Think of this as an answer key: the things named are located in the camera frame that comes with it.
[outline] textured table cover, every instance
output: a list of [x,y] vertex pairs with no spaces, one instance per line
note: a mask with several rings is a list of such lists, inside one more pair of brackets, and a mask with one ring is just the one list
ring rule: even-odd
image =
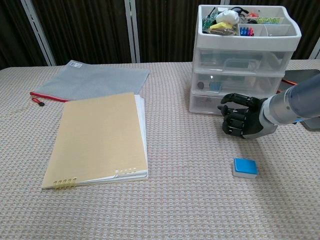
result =
[[[320,132],[227,136],[220,116],[189,112],[190,62],[114,66],[150,69],[149,179],[65,190],[41,189],[64,104],[29,96],[62,67],[0,71],[1,239],[320,239]],[[257,178],[233,177],[234,157],[256,160]]]

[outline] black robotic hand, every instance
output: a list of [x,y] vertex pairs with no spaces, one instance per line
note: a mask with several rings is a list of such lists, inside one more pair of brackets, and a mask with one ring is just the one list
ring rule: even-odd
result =
[[226,134],[254,139],[273,133],[277,126],[268,121],[264,116],[263,105],[267,98],[258,99],[237,93],[225,95],[221,104],[234,102],[247,108],[233,109],[227,105],[220,105],[223,118],[222,130]]

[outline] gray robot arm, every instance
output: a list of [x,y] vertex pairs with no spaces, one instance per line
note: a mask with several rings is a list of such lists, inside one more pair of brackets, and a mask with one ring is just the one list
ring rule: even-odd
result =
[[230,93],[221,100],[222,104],[227,102],[248,108],[219,106],[223,131],[246,139],[259,138],[273,133],[279,125],[320,116],[320,74],[269,98]]

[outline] beige notebook cover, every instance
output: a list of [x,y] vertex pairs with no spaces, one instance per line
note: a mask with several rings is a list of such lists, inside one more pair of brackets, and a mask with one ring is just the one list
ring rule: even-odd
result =
[[133,93],[64,104],[42,188],[146,179]]

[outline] sponge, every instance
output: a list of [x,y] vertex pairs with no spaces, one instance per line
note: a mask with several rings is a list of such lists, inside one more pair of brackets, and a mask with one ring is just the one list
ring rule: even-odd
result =
[[258,174],[256,161],[244,158],[235,158],[232,169],[235,177],[254,179]]

